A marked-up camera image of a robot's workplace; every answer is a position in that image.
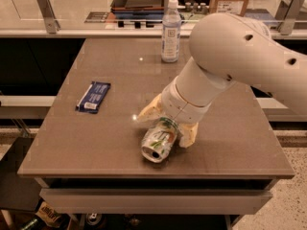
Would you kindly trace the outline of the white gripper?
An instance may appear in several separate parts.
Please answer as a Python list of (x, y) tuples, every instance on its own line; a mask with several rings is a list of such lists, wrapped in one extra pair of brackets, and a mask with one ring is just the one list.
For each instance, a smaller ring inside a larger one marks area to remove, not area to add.
[(178, 123), (181, 138), (179, 145), (182, 148), (191, 147), (197, 137), (199, 124), (208, 111), (211, 103), (205, 106), (195, 106), (185, 101), (177, 90), (177, 78), (174, 78), (153, 100), (137, 115), (138, 122), (157, 120), (163, 116)]

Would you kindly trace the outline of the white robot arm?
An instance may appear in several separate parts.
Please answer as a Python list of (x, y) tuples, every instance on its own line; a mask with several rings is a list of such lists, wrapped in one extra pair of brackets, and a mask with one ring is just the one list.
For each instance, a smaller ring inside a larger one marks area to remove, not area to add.
[(179, 75), (137, 117), (175, 121), (182, 147), (195, 143), (199, 121), (235, 82), (271, 93), (307, 118), (307, 56), (272, 40), (264, 23), (229, 13), (207, 15), (190, 33), (189, 50)]

